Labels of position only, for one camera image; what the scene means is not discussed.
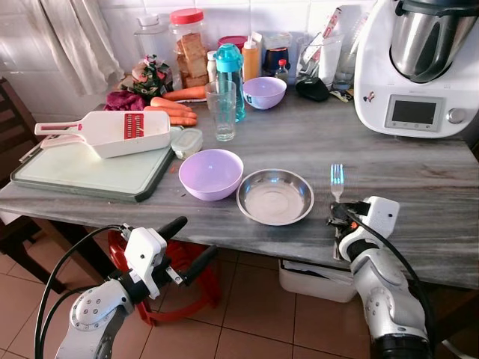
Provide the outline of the white kitchen food processor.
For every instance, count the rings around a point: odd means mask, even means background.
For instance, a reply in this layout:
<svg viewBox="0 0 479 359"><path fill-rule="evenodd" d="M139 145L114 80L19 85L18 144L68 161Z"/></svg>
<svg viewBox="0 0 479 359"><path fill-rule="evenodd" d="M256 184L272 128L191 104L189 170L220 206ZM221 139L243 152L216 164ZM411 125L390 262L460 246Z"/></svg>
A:
<svg viewBox="0 0 479 359"><path fill-rule="evenodd" d="M356 58L356 112L387 135L438 139L479 112L479 0L377 0Z"/></svg>

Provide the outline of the clear empty plastic jar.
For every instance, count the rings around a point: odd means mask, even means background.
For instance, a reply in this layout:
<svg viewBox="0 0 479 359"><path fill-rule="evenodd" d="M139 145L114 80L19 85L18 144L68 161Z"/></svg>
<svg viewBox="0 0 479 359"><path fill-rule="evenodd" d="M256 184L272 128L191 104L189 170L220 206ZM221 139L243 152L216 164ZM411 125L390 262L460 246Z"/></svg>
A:
<svg viewBox="0 0 479 359"><path fill-rule="evenodd" d="M174 65L174 41L168 24L158 15L141 15L137 18L139 30L134 31L141 58L153 58L157 63Z"/></svg>

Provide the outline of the dark jar with clear lid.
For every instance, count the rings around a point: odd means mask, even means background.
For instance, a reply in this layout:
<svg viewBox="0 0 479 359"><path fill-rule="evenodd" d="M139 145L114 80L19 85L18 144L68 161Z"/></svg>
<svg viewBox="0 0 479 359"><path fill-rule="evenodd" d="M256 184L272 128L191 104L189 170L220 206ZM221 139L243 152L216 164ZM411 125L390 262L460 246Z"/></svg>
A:
<svg viewBox="0 0 479 359"><path fill-rule="evenodd" d="M263 36L264 58L261 61L261 72L266 76L274 76L284 62L284 71L290 71L290 46L292 45L291 33L266 33Z"/></svg>

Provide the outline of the small purple plastic bowl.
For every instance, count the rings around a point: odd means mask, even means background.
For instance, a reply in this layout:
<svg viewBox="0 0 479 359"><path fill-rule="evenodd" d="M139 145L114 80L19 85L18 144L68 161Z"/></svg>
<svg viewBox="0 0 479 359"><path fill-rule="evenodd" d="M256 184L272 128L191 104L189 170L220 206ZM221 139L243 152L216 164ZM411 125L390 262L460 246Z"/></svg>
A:
<svg viewBox="0 0 479 359"><path fill-rule="evenodd" d="M285 91L287 83L274 76L258 76L243 82L242 85L242 97L247 105L259 110L277 106L284 98Z"/></svg>

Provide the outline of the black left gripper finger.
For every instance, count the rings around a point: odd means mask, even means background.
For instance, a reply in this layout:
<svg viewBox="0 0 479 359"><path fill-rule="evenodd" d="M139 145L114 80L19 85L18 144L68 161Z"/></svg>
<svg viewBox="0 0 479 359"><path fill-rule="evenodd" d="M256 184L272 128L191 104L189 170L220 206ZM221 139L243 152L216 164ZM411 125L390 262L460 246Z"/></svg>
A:
<svg viewBox="0 0 479 359"><path fill-rule="evenodd" d="M191 265L181 274L181 285L189 286L197 280L206 267L215 259L216 254L218 253L219 247L216 245L209 246L206 248L194 261Z"/></svg>
<svg viewBox="0 0 479 359"><path fill-rule="evenodd" d="M170 240L172 240L174 236L177 235L187 225L187 223L188 218L185 218L185 216L179 216L179 218L175 218L160 229L155 230L155 233L157 233L161 239L164 239L165 242L170 242Z"/></svg>

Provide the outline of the red lidded rusk jar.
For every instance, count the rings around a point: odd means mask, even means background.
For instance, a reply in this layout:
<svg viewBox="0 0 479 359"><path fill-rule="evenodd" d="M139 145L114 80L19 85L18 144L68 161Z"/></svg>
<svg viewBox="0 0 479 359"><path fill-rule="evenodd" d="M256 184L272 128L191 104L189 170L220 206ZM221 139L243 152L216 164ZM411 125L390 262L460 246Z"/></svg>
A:
<svg viewBox="0 0 479 359"><path fill-rule="evenodd" d="M210 82L204 44L205 24L202 9L181 9L170 14L170 29L175 38L177 68L183 87L205 86Z"/></svg>

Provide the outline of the white and red carton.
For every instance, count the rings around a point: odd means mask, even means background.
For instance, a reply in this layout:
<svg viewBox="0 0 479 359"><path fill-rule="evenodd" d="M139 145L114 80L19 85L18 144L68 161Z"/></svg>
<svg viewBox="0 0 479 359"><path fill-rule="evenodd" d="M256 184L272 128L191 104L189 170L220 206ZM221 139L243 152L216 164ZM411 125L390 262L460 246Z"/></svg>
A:
<svg viewBox="0 0 479 359"><path fill-rule="evenodd" d="M361 20L361 11L357 4L346 4L345 7L336 7L324 20L321 22L323 27L321 31L318 31L317 37L320 39L320 46L314 59L322 58L322 51L325 48L331 48L326 46L326 39L331 37L340 38L340 51L338 57L340 59L345 58L346 52L350 50L350 46L355 41L357 34L357 28L359 28L359 22Z"/></svg>

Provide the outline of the white plastic storage box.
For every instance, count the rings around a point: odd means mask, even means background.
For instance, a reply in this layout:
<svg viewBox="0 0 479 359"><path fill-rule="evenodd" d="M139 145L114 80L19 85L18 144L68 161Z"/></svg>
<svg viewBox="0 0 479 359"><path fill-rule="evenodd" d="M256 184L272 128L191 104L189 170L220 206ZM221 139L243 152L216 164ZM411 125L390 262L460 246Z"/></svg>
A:
<svg viewBox="0 0 479 359"><path fill-rule="evenodd" d="M278 280L288 292L335 302L349 302L357 295L348 268L312 266L298 261L280 260Z"/></svg>

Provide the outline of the pale green cutting board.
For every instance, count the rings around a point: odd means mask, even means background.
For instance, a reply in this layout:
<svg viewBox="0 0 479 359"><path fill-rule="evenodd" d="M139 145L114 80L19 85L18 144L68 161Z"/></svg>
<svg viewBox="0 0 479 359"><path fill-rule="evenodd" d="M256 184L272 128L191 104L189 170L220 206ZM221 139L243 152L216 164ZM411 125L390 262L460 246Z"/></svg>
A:
<svg viewBox="0 0 479 359"><path fill-rule="evenodd" d="M21 187L142 202L157 188L174 160L171 147L100 158L85 144L34 148L11 174Z"/></svg>

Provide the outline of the pink lidded container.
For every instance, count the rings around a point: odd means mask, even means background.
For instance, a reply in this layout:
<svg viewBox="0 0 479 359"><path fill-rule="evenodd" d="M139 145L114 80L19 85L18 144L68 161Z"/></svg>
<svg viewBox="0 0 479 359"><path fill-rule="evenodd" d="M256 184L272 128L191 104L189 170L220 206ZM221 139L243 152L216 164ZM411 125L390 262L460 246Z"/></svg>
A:
<svg viewBox="0 0 479 359"><path fill-rule="evenodd" d="M226 35L226 37L220 37L216 48L223 46L227 43L235 45L239 50L243 49L244 43L248 40L247 35Z"/></svg>

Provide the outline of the floral printed packet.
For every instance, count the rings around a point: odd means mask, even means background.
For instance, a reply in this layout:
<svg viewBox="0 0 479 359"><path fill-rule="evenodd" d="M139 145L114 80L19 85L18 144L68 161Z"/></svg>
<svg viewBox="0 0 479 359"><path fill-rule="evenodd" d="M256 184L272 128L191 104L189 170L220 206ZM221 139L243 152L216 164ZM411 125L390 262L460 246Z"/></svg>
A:
<svg viewBox="0 0 479 359"><path fill-rule="evenodd" d="M131 71L131 78L126 89L143 96L161 96L174 89L172 69L158 55L147 55L142 62L137 63Z"/></svg>

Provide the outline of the stainless steel plate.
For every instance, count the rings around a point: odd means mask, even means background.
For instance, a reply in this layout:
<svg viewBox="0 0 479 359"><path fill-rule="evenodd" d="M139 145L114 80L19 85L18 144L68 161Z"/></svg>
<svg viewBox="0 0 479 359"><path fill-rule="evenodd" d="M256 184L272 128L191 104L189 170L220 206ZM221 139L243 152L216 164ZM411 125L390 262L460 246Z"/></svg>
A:
<svg viewBox="0 0 479 359"><path fill-rule="evenodd" d="M237 205L250 219L269 226L292 224L314 206L314 189L287 170L259 170L247 175L236 190Z"/></svg>

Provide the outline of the dark wooden chair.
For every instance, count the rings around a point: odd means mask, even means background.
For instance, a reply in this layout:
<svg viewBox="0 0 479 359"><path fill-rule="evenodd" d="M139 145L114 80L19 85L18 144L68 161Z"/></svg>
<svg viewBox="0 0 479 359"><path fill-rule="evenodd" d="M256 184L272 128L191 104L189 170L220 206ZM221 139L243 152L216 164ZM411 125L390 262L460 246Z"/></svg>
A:
<svg viewBox="0 0 479 359"><path fill-rule="evenodd" d="M11 172L30 153L39 138L34 134L34 117L7 79L0 78L0 188L10 184Z"/></svg>

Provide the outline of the maroon cloth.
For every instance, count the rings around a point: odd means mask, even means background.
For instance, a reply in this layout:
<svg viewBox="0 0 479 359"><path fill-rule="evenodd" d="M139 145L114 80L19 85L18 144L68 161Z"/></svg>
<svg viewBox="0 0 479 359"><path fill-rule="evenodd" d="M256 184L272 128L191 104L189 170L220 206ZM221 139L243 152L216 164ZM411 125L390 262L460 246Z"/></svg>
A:
<svg viewBox="0 0 479 359"><path fill-rule="evenodd" d="M139 93L129 91L112 91L106 97L104 111L143 111L148 107L148 100Z"/></svg>

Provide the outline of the clear drinking glass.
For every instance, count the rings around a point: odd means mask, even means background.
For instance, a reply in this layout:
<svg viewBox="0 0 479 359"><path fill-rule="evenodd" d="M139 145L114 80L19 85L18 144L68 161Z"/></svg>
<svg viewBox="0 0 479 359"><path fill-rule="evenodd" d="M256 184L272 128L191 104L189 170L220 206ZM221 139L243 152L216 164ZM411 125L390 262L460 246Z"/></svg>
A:
<svg viewBox="0 0 479 359"><path fill-rule="evenodd" d="M210 82L205 86L208 111L216 127L216 140L235 138L237 97L236 85L230 81Z"/></svg>

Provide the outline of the beige curtain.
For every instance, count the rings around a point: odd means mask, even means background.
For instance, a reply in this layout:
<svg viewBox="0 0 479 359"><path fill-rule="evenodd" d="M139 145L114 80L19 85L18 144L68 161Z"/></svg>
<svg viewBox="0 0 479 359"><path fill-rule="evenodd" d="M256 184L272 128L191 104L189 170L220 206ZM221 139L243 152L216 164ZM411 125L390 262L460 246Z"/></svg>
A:
<svg viewBox="0 0 479 359"><path fill-rule="evenodd" d="M19 0L63 79L82 95L105 93L124 77L98 0Z"/></svg>

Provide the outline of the large purple plastic bowl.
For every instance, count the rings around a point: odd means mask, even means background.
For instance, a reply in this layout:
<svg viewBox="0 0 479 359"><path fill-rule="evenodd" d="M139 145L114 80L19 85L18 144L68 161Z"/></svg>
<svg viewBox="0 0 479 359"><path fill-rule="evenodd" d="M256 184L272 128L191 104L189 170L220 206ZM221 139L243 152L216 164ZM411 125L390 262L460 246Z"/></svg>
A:
<svg viewBox="0 0 479 359"><path fill-rule="evenodd" d="M235 153L222 148L199 151L183 161L179 181L199 200L222 200L233 194L243 178L244 164Z"/></svg>

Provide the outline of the white mandoline slicer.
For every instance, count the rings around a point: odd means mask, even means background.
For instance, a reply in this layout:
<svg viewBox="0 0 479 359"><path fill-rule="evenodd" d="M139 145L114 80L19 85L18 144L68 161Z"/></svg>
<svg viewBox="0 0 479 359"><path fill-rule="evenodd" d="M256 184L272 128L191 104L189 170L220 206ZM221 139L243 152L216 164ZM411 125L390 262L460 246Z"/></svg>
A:
<svg viewBox="0 0 479 359"><path fill-rule="evenodd" d="M170 146L170 117L161 111L91 111L81 120L39 123L43 148L85 144L103 159Z"/></svg>

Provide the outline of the black pouch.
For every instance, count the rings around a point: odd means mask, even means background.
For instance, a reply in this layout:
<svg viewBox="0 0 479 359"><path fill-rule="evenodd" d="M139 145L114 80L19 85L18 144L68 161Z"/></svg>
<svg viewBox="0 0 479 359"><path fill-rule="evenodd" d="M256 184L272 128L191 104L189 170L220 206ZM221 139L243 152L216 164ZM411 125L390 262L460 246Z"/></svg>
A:
<svg viewBox="0 0 479 359"><path fill-rule="evenodd" d="M325 102L330 96L328 87L317 76L305 76L298 79L295 89L299 96L315 102Z"/></svg>

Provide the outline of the orange sauce bottle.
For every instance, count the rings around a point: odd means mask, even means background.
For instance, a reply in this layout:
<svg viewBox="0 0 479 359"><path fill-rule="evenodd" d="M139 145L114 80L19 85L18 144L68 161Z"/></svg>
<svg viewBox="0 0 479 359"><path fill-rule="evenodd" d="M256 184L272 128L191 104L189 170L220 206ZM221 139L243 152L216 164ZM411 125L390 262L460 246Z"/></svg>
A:
<svg viewBox="0 0 479 359"><path fill-rule="evenodd" d="M261 35L253 33L243 42L242 48L242 64L243 64L243 82L260 76L260 39Z"/></svg>

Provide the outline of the small clear plastic container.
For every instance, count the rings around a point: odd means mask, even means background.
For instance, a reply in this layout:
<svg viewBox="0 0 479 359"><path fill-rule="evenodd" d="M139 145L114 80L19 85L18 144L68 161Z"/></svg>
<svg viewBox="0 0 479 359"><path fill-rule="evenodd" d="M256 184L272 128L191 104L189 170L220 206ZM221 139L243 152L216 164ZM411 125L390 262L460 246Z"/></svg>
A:
<svg viewBox="0 0 479 359"><path fill-rule="evenodd" d="M183 129L171 136L171 149L179 159L187 159L201 150L203 133L200 129Z"/></svg>

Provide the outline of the teal water bottle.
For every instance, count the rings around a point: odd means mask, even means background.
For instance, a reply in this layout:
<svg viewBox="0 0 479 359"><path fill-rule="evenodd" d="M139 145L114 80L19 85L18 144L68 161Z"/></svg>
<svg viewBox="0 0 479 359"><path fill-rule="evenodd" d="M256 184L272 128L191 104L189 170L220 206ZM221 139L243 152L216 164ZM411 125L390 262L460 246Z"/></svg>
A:
<svg viewBox="0 0 479 359"><path fill-rule="evenodd" d="M242 122L245 117L243 99L243 58L242 52L236 45L225 43L220 45L215 53L216 69L218 70L218 85L216 89L225 90L226 83L235 85L236 122Z"/></svg>

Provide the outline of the clear plastic measuring jug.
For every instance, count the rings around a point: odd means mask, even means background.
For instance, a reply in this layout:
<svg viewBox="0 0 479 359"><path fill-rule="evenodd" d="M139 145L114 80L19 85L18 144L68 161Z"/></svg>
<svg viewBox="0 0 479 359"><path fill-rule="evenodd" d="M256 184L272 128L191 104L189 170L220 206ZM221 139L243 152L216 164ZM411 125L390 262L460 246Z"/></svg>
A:
<svg viewBox="0 0 479 359"><path fill-rule="evenodd" d="M321 34L307 34L301 37L298 40L299 55L295 82L318 79L326 87L332 87L344 39L345 35L322 37Z"/></svg>

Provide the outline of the silver metal fork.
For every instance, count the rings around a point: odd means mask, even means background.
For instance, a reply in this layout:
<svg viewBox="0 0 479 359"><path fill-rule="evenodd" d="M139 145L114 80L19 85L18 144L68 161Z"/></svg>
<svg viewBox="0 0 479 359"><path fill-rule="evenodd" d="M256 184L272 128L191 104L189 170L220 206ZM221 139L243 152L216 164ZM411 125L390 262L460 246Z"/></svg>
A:
<svg viewBox="0 0 479 359"><path fill-rule="evenodd" d="M334 163L331 165L331 193L333 196L333 202L331 209L335 209L335 206L340 202L340 196L344 192L344 165L341 163ZM333 247L333 259L344 260L339 250L339 244L341 242L341 230L335 228L335 246Z"/></svg>

